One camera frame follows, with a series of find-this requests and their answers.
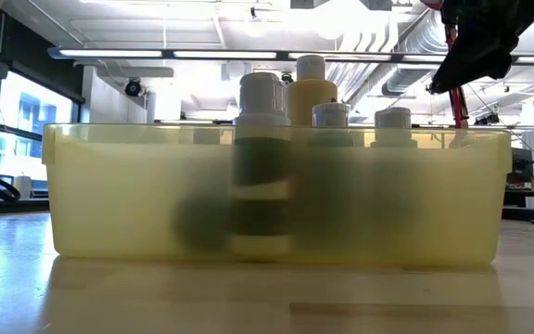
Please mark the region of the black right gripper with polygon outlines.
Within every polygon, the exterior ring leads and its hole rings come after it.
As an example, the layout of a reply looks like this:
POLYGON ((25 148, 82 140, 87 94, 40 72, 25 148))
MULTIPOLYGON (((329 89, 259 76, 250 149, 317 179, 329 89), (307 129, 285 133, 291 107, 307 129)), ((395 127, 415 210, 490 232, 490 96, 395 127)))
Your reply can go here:
POLYGON ((431 93, 485 76, 501 79, 511 68, 511 42, 534 23, 534 0, 442 0, 442 21, 457 36, 429 86, 431 93))

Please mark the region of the small white paint bottle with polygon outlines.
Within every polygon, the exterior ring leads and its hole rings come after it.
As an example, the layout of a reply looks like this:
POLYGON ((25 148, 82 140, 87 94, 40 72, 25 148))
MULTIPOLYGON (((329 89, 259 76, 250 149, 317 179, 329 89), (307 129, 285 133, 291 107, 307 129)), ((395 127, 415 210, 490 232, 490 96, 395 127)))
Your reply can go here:
POLYGON ((406 223, 413 211, 413 162, 417 148, 412 140, 411 112, 393 107, 375 113, 373 150, 373 216, 380 230, 390 232, 406 223))

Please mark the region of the large yellow paint bottle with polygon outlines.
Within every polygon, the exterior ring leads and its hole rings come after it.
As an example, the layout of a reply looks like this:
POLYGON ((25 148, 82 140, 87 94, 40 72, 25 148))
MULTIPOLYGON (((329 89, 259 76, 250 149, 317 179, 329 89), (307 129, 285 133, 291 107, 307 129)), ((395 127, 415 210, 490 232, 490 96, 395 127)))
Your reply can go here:
POLYGON ((307 55, 297 60, 297 80, 286 86, 286 116, 292 125, 292 148, 308 144, 312 136, 312 108, 337 101, 337 86, 325 79, 325 61, 307 55))

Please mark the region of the dark green paint bottle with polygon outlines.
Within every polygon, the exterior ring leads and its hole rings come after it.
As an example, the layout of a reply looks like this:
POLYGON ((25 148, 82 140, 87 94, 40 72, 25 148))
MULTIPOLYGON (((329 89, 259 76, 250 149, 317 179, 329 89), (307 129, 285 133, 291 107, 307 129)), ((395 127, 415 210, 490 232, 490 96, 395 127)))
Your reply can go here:
POLYGON ((285 97, 286 87, 272 73, 240 80, 228 239, 231 251, 246 261, 270 261, 290 247, 291 134, 285 97))

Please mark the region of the red desk lamp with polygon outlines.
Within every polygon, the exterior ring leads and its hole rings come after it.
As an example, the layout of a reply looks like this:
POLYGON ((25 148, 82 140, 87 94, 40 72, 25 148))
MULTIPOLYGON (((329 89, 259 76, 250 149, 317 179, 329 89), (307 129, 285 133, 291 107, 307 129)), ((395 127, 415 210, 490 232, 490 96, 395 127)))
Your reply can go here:
MULTIPOLYGON (((436 10, 440 13, 444 24, 445 42, 448 50, 451 51, 457 37, 457 28, 448 17, 443 8, 443 0, 420 0, 429 9, 436 10)), ((465 129, 468 127, 468 108, 464 99, 464 91, 461 86, 452 88, 449 92, 451 109, 455 121, 455 127, 465 129)))

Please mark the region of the black monitor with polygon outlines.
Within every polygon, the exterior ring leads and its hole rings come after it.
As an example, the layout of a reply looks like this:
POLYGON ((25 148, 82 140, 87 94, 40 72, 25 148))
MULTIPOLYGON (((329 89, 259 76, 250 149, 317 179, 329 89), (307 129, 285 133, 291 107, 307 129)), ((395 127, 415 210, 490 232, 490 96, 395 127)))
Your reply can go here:
POLYGON ((532 175, 532 152, 528 149, 512 148, 512 171, 507 175, 507 182, 530 183, 532 175))

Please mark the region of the long ceiling light strip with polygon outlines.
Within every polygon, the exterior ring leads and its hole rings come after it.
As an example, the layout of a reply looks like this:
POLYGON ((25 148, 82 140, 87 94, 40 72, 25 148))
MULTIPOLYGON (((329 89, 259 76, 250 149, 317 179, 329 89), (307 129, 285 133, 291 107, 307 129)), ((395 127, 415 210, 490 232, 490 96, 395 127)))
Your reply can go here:
POLYGON ((414 54, 384 52, 341 51, 272 51, 230 49, 127 49, 127 48, 60 48, 47 50, 53 59, 152 59, 152 60, 244 60, 244 61, 296 61, 300 57, 316 55, 326 62, 396 63, 439 65, 445 54, 414 54))

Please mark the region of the yellow translucent plastic bin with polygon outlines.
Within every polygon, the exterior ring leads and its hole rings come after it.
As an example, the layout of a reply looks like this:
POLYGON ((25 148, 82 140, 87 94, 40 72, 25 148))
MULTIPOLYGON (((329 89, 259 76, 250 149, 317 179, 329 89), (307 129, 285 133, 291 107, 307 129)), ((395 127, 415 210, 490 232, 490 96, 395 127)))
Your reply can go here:
MULTIPOLYGON (((413 211, 380 230, 373 216, 375 128, 347 128, 341 154, 346 188, 337 233, 311 239, 306 214, 310 148, 291 148, 288 252, 267 263, 485 265, 496 256, 502 201, 511 171, 504 131, 411 129, 413 211)), ((53 239, 64 256, 177 262, 246 261, 229 247, 234 126, 51 124, 43 162, 53 239), (225 248, 191 252, 173 216, 192 194, 229 201, 225 248)))

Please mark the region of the window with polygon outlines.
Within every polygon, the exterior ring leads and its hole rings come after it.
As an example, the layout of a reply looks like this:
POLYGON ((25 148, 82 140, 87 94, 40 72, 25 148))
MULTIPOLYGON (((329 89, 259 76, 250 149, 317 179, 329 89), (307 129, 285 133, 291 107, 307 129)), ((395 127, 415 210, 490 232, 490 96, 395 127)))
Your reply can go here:
POLYGON ((33 189, 47 190, 44 127, 72 121, 77 108, 70 99, 10 72, 0 81, 0 174, 28 176, 33 189))

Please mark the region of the white background cylinder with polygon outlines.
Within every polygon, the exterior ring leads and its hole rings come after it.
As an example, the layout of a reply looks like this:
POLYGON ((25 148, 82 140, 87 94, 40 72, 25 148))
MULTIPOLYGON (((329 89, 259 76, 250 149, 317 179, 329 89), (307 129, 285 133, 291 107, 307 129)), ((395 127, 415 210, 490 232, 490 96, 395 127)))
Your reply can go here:
POLYGON ((21 199, 30 199, 32 194, 32 179, 27 175, 18 175, 14 177, 14 188, 20 194, 21 199))

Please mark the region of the grey ribbed air duct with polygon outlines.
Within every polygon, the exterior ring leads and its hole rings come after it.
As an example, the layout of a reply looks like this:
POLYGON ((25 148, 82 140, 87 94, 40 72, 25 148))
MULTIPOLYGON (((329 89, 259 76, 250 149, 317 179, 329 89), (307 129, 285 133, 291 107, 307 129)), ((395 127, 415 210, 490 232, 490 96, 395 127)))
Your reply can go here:
POLYGON ((397 67, 382 84, 381 92, 383 96, 401 96, 409 88, 427 76, 433 69, 422 65, 397 67))

